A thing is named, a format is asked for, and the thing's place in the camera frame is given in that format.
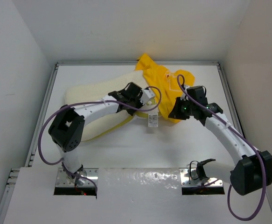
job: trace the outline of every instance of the price tag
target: price tag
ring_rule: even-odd
[[[157,113],[148,114],[148,127],[159,126],[159,115]]]

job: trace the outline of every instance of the white tabletop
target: white tabletop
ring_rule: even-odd
[[[204,85],[209,102],[220,105],[232,121],[216,65],[165,66],[172,72],[179,69],[192,72],[195,85]],[[46,118],[64,104],[68,88],[109,80],[134,68],[134,65],[60,66]],[[43,154],[48,161],[56,161],[60,158],[59,151],[47,133],[46,130],[42,139]],[[216,137],[194,118],[176,125],[161,119],[158,128],[148,128],[147,120],[136,119],[99,139],[81,143],[79,153],[84,166],[94,168],[175,168],[184,167],[192,160],[209,158],[232,163]],[[33,167],[43,166],[46,165],[37,153]]]

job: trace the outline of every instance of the metal mounting plate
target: metal mounting plate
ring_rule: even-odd
[[[196,171],[196,168],[191,168],[191,172],[193,174],[193,171]],[[181,175],[181,185],[183,188],[192,188],[192,187],[198,187],[201,185],[200,181],[194,181],[190,178],[189,176],[189,168],[181,168],[180,169],[180,175]],[[211,177],[209,180],[204,183],[204,185],[215,181],[216,178]],[[215,183],[207,186],[207,188],[212,188],[212,187],[222,187],[223,186],[223,181],[218,180]]]
[[[98,183],[98,169],[96,168],[84,168],[84,172],[87,173],[87,178]],[[55,188],[74,188],[74,182],[67,176],[62,168],[58,169]],[[85,181],[84,185],[77,186],[82,188],[93,188],[94,185],[90,181]]]

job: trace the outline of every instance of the fabric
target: fabric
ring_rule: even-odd
[[[180,120],[168,118],[169,113],[172,111],[176,97],[182,95],[176,77],[182,74],[185,77],[185,84],[193,86],[195,77],[189,71],[178,70],[174,73],[162,65],[155,63],[147,54],[142,55],[136,65],[135,70],[142,70],[143,77],[147,81],[148,85],[156,86],[162,93],[162,101],[159,105],[159,110],[165,119],[177,123]],[[160,99],[158,91],[153,89],[156,100]]]
[[[125,88],[126,84],[129,82],[134,82],[142,88],[148,86],[142,76],[142,71],[134,71],[106,82],[71,87],[64,95],[65,103],[69,105],[73,103],[99,100],[109,92]],[[155,104],[156,102],[153,100],[143,106],[142,109],[149,109]],[[83,130],[82,141],[88,141],[100,137],[119,128],[136,117],[148,117],[148,114],[144,112],[136,112],[135,114],[136,116],[131,116],[126,111],[121,111],[116,114],[106,115],[91,122],[85,126]]]

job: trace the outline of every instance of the metal frame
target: metal frame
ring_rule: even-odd
[[[27,159],[26,159],[25,167],[31,167],[32,166],[32,162],[33,162],[33,159],[34,159],[36,146],[37,146],[37,138],[38,138],[39,132],[41,130],[42,124],[43,124],[45,116],[46,116],[46,112],[47,112],[47,109],[48,109],[48,105],[49,105],[51,93],[52,93],[52,90],[53,90],[54,82],[55,82],[55,79],[56,79],[57,71],[58,71],[58,66],[55,65],[53,70],[52,70],[52,73],[51,73],[51,76],[50,76],[50,79],[49,79],[49,84],[48,84],[48,87],[47,87],[47,90],[46,90],[46,94],[45,94],[44,99],[43,99],[42,108],[41,108],[41,111],[39,113],[39,117],[38,117],[38,120],[37,120],[37,123],[36,123],[35,131],[34,131],[34,134],[33,134],[33,138],[32,138],[32,141],[31,141],[30,148],[29,148],[28,156],[27,156]]]
[[[32,163],[33,163],[33,159],[34,159],[34,155],[36,152],[36,147],[37,147],[37,138],[41,129],[41,126],[44,122],[45,119],[45,115],[46,115],[46,111],[49,105],[49,100],[51,97],[51,93],[53,90],[53,86],[54,86],[54,82],[56,79],[56,75],[57,75],[57,71],[58,71],[58,67],[59,66],[74,66],[74,65],[135,65],[137,63],[137,61],[131,61],[131,62],[57,62],[56,65],[54,66],[50,79],[49,79],[49,83],[48,83],[48,87],[46,90],[46,94],[42,103],[42,108],[40,111],[40,115],[38,117],[37,120],[37,124],[35,127],[35,132],[33,134],[33,138],[31,141],[31,145],[29,148],[29,152],[28,152],[28,156],[27,156],[27,160],[25,163],[25,167],[31,167]],[[221,65],[218,62],[197,62],[197,61],[193,61],[193,62],[183,62],[183,61],[162,61],[162,62],[158,62],[156,61],[156,63],[159,64],[172,64],[172,65],[216,65],[219,75],[220,75],[220,79],[223,85],[223,90],[226,96],[226,100],[228,103],[228,107],[231,113],[231,118],[234,124],[234,127],[241,133],[243,134],[243,130],[241,128],[240,122],[239,122],[239,118],[237,115],[237,111],[235,109],[235,105],[232,99],[232,95],[228,86],[228,82],[226,79],[226,76],[221,68]],[[12,169],[11,173],[17,171],[19,172],[19,169]],[[14,190],[14,185],[16,182],[16,178],[14,176],[11,176],[12,178],[9,178],[7,181],[7,186],[4,192],[4,195],[2,197],[1,203],[0,203],[0,224],[2,224],[4,222],[6,213],[7,213],[7,209],[9,206],[9,202],[11,200],[12,197],[12,193]]]
[[[14,186],[19,175],[19,168],[11,169],[9,177],[6,183],[5,191],[0,203],[0,224],[3,224],[7,209],[11,200],[11,196],[14,192]]]

